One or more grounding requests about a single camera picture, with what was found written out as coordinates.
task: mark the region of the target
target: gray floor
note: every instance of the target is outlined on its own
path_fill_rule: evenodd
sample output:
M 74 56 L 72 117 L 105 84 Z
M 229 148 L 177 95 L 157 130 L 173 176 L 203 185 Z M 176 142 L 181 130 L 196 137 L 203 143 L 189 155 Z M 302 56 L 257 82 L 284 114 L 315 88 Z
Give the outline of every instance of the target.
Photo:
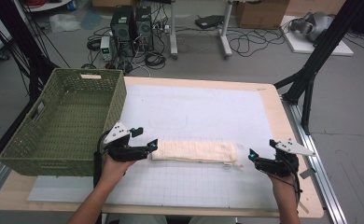
M 52 13 L 69 12 L 51 10 L 40 19 L 45 20 Z M 86 13 L 85 8 L 72 14 L 82 21 Z M 80 67 L 87 62 L 87 37 L 108 24 L 109 20 L 103 19 L 92 30 L 49 34 L 49 38 L 71 67 Z M 347 221 L 364 223 L 364 49 L 344 41 L 354 56 L 331 56 L 320 70 L 315 81 L 310 130 Z M 364 46 L 364 41 L 355 41 Z M 309 57 L 292 53 L 284 43 L 271 45 L 249 58 L 234 53 L 225 61 L 217 36 L 204 33 L 178 34 L 178 45 L 178 59 L 167 59 L 162 70 L 150 70 L 152 77 L 275 83 L 299 71 Z M 55 50 L 50 47 L 48 50 L 56 64 L 66 67 Z M 148 73 L 136 69 L 131 76 L 147 77 Z M 27 101 L 16 64 L 12 60 L 0 61 L 0 137 Z M 0 212 L 0 223 L 64 223 L 69 216 L 54 212 Z M 262 218 L 240 218 L 240 221 L 278 223 L 277 219 Z M 329 223 L 329 218 L 302 222 Z

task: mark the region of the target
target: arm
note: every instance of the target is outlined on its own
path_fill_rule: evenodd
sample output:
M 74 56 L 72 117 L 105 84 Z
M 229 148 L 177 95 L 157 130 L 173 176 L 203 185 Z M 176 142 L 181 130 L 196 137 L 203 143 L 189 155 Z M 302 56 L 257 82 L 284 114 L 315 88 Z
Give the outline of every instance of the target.
M 121 180 L 127 168 L 133 165 L 133 163 L 134 161 L 114 161 L 109 156 L 106 156 L 103 173 L 97 186 L 83 202 L 83 204 L 76 210 L 67 223 L 95 223 L 98 216 L 100 215 L 103 205 L 105 204 L 106 198 Z
M 273 194 L 277 201 L 278 211 L 280 213 L 281 223 L 288 224 L 300 224 L 297 207 L 296 207 L 296 194 L 292 186 L 293 179 L 291 176 L 288 177 L 277 177 L 281 178 L 288 184 L 276 179 L 275 177 L 269 175 L 269 178 L 273 183 Z

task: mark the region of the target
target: cardboard box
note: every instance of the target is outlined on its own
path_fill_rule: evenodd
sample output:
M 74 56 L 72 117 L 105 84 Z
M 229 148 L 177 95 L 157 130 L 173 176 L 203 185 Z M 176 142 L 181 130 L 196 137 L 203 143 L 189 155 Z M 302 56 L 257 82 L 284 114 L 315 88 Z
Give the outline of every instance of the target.
M 289 0 L 263 0 L 258 4 L 239 3 L 235 14 L 241 28 L 278 29 Z
M 92 6 L 100 11 L 113 12 L 116 6 L 135 6 L 135 0 L 92 0 Z
M 290 0 L 286 15 L 302 17 L 307 12 L 322 11 L 337 15 L 345 0 Z

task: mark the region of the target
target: beige towel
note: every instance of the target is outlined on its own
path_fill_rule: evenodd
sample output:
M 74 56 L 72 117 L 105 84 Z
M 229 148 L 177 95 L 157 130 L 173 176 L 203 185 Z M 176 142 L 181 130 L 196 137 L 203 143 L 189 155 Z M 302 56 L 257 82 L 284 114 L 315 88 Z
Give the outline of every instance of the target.
M 160 141 L 152 152 L 152 160 L 237 162 L 234 144 L 216 142 L 167 142 Z

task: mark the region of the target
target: green plastic basket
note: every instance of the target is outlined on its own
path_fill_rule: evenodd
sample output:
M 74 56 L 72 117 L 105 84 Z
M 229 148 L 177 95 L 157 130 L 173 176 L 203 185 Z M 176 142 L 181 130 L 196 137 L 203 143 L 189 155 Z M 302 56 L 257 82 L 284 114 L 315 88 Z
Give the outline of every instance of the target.
M 0 161 L 21 175 L 91 176 L 98 138 L 126 94 L 121 71 L 55 69 Z

